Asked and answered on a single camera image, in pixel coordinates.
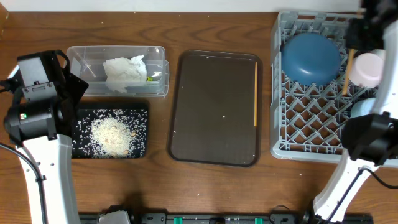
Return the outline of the pink plastic bowl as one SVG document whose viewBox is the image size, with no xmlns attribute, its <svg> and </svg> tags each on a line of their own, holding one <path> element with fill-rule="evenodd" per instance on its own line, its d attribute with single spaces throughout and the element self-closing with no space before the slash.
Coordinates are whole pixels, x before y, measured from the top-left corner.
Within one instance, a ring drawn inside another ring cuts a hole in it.
<svg viewBox="0 0 398 224">
<path fill-rule="evenodd" d="M 362 88 L 375 88 L 382 79 L 385 61 L 384 53 L 363 53 L 353 60 L 349 80 Z"/>
</svg>

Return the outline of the dark blue plate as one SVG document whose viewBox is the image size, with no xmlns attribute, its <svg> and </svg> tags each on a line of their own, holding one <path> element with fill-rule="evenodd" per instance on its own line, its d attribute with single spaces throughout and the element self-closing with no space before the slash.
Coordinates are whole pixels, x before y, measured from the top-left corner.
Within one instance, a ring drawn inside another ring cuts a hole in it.
<svg viewBox="0 0 398 224">
<path fill-rule="evenodd" d="M 326 85 L 340 69 L 337 46 L 320 34 L 296 35 L 285 43 L 281 53 L 282 70 L 302 85 Z"/>
</svg>

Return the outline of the light blue small bowl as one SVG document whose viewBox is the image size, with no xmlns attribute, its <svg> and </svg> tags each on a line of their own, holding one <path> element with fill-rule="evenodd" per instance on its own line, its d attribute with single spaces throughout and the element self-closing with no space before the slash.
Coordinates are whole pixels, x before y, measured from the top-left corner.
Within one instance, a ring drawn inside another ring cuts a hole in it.
<svg viewBox="0 0 398 224">
<path fill-rule="evenodd" d="M 374 105 L 375 98 L 367 98 L 355 103 L 351 109 L 351 118 L 368 115 Z"/>
</svg>

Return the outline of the white paper napkin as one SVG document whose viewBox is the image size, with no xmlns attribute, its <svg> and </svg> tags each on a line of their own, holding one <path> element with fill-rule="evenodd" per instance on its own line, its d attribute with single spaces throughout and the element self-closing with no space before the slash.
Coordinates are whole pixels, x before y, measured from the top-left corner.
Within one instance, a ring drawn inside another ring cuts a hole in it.
<svg viewBox="0 0 398 224">
<path fill-rule="evenodd" d="M 144 55 L 138 55 L 130 59 L 120 57 L 105 61 L 106 86 L 112 91 L 127 93 L 127 87 L 145 83 L 147 67 L 143 58 Z"/>
</svg>

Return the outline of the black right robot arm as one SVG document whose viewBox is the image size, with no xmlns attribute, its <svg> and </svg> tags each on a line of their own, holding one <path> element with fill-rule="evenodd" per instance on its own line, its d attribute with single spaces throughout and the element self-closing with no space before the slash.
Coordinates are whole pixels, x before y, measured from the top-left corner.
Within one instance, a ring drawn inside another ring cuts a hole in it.
<svg viewBox="0 0 398 224">
<path fill-rule="evenodd" d="M 363 1 L 361 7 L 365 13 L 350 21 L 346 46 L 386 51 L 376 102 L 370 114 L 347 120 L 341 135 L 346 150 L 301 223 L 342 223 L 366 179 L 397 157 L 397 1 Z"/>
</svg>

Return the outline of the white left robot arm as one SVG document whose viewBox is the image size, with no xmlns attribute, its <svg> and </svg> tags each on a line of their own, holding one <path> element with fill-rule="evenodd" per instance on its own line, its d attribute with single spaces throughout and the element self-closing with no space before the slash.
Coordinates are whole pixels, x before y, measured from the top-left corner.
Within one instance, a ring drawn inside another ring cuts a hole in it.
<svg viewBox="0 0 398 224">
<path fill-rule="evenodd" d="M 72 129 L 87 82 L 61 50 L 18 57 L 2 91 L 13 94 L 4 118 L 24 170 L 32 223 L 79 223 L 72 178 Z"/>
</svg>

